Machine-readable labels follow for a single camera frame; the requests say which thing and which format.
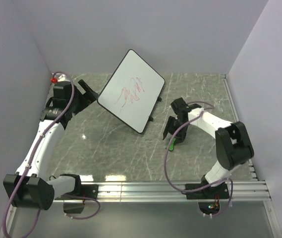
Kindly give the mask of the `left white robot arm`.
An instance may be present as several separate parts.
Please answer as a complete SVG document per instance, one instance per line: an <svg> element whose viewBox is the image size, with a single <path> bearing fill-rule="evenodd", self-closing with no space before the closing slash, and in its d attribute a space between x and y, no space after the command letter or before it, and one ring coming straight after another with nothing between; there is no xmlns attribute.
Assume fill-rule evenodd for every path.
<svg viewBox="0 0 282 238"><path fill-rule="evenodd" d="M47 169L59 138L72 117L96 101L98 94L80 79L81 93L66 78L53 77L53 95L47 100L40 115L34 142L15 174L7 174L3 185L13 207L48 210L61 196L77 199L82 195L79 175L61 174L49 180Z"/></svg>

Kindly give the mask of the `green whiteboard eraser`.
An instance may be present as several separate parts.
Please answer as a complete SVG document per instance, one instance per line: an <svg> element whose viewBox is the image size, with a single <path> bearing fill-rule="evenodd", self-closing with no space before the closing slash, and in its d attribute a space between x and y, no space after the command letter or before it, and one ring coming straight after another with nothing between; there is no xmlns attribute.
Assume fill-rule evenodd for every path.
<svg viewBox="0 0 282 238"><path fill-rule="evenodd" d="M169 138L166 149L168 149L170 152L172 152L174 150L175 146L177 145L177 143L178 143L177 138L173 138L173 139Z"/></svg>

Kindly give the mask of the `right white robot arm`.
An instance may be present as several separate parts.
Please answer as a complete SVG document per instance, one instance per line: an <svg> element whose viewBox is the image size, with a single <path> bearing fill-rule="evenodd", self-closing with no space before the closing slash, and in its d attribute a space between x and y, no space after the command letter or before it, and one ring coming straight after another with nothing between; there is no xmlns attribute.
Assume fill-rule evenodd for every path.
<svg viewBox="0 0 282 238"><path fill-rule="evenodd" d="M167 158L169 149L184 141L189 125L196 126L215 139L217 161L203 176L201 187L184 190L170 181L167 173ZM165 177L172 188L182 193L201 191L204 197L212 198L218 193L218 186L229 180L232 171L254 157L254 149L244 123L221 119L204 108L191 109L187 106L177 117L170 116L163 138L166 138L167 134L171 134L171 139L164 157Z"/></svg>

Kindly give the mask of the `white whiteboard black frame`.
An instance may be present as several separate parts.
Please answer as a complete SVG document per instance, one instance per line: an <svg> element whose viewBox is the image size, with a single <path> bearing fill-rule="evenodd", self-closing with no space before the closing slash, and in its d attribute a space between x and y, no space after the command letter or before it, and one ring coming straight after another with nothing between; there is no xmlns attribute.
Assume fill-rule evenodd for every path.
<svg viewBox="0 0 282 238"><path fill-rule="evenodd" d="M130 49L102 89L97 103L142 134L164 85L165 79Z"/></svg>

